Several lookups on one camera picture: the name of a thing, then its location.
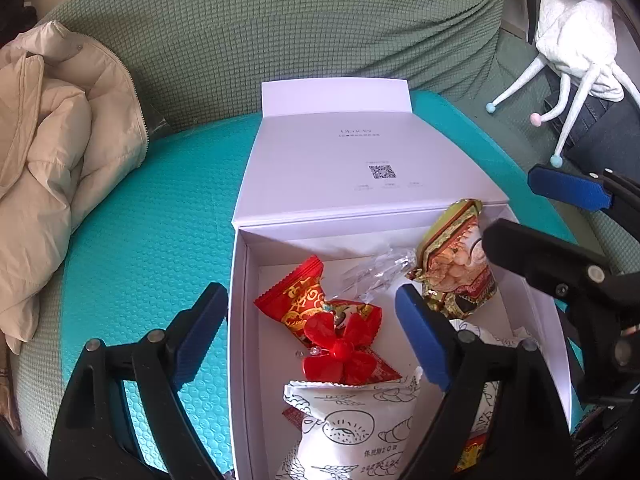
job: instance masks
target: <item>teal bubble wrap mat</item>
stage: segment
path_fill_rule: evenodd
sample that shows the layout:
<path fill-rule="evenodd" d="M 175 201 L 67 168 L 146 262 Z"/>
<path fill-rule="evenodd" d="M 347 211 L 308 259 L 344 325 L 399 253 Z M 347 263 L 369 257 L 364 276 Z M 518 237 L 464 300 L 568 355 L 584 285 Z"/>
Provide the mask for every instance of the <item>teal bubble wrap mat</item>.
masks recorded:
<path fill-rule="evenodd" d="M 553 206 L 533 195 L 526 175 L 487 134 L 442 97 L 412 92 L 414 113 L 453 140 L 510 197 L 526 225 L 565 240 L 572 234 Z M 82 345 L 136 341 L 193 305 L 209 282 L 228 288 L 231 217 L 260 114 L 206 124 L 154 143 L 73 236 L 62 290 L 63 377 Z M 140 396 L 127 400 L 145 460 L 164 468 Z M 195 380 L 178 393 L 220 471 L 233 467 L 226 386 L 226 324 Z M 574 402 L 574 410 L 579 403 Z"/>

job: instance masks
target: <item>pink pom-pom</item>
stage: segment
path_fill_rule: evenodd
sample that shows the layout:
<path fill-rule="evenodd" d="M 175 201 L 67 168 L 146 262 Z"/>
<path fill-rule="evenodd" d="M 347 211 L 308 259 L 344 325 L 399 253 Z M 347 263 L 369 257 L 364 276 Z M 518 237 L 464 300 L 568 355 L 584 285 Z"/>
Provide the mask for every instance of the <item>pink pom-pom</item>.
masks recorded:
<path fill-rule="evenodd" d="M 542 119 L 540 119 L 540 114 L 531 114 L 529 117 L 529 121 L 537 128 L 542 126 Z"/>

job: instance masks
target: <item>box lid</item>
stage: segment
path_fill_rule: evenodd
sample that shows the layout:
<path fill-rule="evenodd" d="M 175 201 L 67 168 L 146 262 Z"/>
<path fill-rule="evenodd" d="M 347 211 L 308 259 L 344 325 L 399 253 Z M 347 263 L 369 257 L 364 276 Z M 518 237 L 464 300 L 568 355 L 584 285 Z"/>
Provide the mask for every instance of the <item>box lid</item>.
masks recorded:
<path fill-rule="evenodd" d="M 406 81 L 320 78 L 262 84 L 263 117 L 236 228 L 416 210 L 507 196 L 414 115 Z"/>

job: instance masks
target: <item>white box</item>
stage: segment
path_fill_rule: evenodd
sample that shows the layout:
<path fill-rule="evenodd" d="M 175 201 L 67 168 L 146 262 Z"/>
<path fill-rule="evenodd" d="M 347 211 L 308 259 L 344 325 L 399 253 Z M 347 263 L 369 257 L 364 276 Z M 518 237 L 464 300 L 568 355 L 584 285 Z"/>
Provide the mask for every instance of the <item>white box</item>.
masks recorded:
<path fill-rule="evenodd" d="M 324 261 L 330 279 L 388 246 L 415 247 L 461 198 L 484 203 L 481 227 L 496 218 L 515 220 L 506 195 L 473 160 L 412 113 L 405 81 L 269 82 L 262 85 L 262 102 L 233 218 L 228 376 L 239 480 L 273 479 L 300 438 L 282 416 L 282 393 L 288 381 L 304 379 L 296 356 L 303 348 L 255 307 L 255 298 L 312 254 Z M 375 172 L 386 178 L 374 178 Z M 497 268 L 494 274 L 500 294 L 470 321 L 502 337 L 524 326 L 541 345 L 569 419 L 569 366 L 552 298 L 519 276 Z M 399 278 L 375 301 L 383 322 L 372 347 L 408 374 L 417 359 L 394 311 L 395 291 L 403 283 L 409 281 Z M 440 396 L 423 390 L 419 402 L 428 421 Z M 420 426 L 426 430 L 428 422 L 414 424 Z M 419 437 L 412 434 L 416 442 Z"/>

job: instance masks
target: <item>blue pom-pom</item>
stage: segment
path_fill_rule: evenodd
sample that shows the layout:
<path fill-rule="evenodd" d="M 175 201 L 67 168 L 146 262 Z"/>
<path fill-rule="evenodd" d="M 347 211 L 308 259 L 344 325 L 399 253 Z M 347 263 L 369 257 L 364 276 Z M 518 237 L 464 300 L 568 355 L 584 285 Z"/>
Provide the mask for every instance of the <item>blue pom-pom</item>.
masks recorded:
<path fill-rule="evenodd" d="M 554 168 L 560 168 L 562 166 L 562 157 L 560 155 L 551 155 L 551 165 Z"/>

